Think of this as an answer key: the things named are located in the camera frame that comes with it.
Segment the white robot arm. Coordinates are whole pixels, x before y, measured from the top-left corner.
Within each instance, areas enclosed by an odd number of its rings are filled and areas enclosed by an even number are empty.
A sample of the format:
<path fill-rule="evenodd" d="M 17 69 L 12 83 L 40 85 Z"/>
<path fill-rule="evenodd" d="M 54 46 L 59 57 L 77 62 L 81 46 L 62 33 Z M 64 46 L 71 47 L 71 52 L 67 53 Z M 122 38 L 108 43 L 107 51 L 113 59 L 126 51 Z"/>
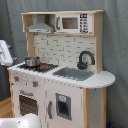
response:
<path fill-rule="evenodd" d="M 6 42 L 0 40 L 0 64 L 11 66 L 12 63 Z M 0 128 L 42 128 L 42 126 L 39 117 L 30 113 L 18 118 L 0 118 Z"/>

